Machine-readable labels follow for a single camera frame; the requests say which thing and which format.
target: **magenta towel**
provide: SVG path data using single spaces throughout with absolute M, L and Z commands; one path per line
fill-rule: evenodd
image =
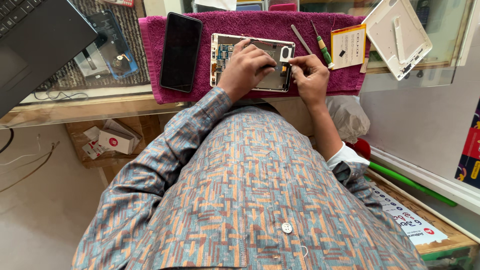
M 295 56 L 307 55 L 307 51 L 293 33 L 294 24 L 305 42 L 314 54 L 323 60 L 318 47 L 316 34 L 310 20 L 313 20 L 318 33 L 323 38 L 330 51 L 330 30 L 359 25 L 365 17 L 354 17 L 336 13 L 310 12 L 202 12 L 187 14 L 203 22 L 204 28 L 198 54 L 197 68 L 193 82 L 193 90 L 184 93 L 177 90 L 163 88 L 159 85 L 160 68 L 165 36 L 166 17 L 150 16 L 138 19 L 145 53 L 148 61 L 148 70 L 152 91 L 158 104 L 178 101 L 198 101 L 210 91 L 210 44 L 213 33 L 275 39 L 295 42 Z M 370 41 L 367 39 L 365 55 L 368 57 Z M 327 95 L 358 95 L 365 74 L 360 73 L 361 65 L 350 66 L 330 73 Z M 297 86 L 290 84 L 287 93 L 251 91 L 245 98 L 276 98 L 298 96 Z

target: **shirt cuff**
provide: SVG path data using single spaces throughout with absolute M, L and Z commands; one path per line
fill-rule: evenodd
M 225 90 L 214 87 L 195 106 L 202 108 L 214 122 L 222 118 L 232 107 L 232 101 Z
M 362 163 L 367 166 L 370 165 L 370 161 L 362 158 L 361 156 L 357 155 L 357 153 L 351 149 L 350 147 L 346 146 L 344 142 L 342 142 L 342 148 L 334 154 L 334 156 L 327 161 L 327 166 L 333 170 L 335 166 L 337 166 L 342 161 L 346 162 L 357 162 Z

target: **screwdriver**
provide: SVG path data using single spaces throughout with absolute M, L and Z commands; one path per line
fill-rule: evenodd
M 318 34 L 317 28 L 315 28 L 315 25 L 313 24 L 313 21 L 312 20 L 310 20 L 310 21 L 312 22 L 313 29 L 315 30 L 315 33 L 317 34 L 317 41 L 318 41 L 318 46 L 320 47 L 320 51 L 324 55 L 324 59 L 325 59 L 325 62 L 327 63 L 327 65 L 328 65 L 328 69 L 331 69 L 331 68 L 333 68 L 333 66 L 335 66 L 335 64 L 332 63 L 332 57 L 328 53 L 327 47 L 325 46 L 325 43 L 322 40 L 322 37 Z

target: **man's right hand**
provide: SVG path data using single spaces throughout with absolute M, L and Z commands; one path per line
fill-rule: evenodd
M 300 56 L 288 61 L 303 103 L 309 110 L 325 105 L 330 72 L 316 55 Z
M 217 86 L 225 90 L 232 103 L 237 102 L 250 90 L 255 88 L 268 74 L 275 71 L 273 67 L 262 68 L 266 65 L 276 66 L 275 60 L 264 50 L 250 44 L 244 39 L 235 45 L 228 67 L 222 72 Z

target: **laptop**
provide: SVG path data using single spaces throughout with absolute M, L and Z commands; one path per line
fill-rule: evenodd
M 68 0 L 0 0 L 0 118 L 96 37 Z

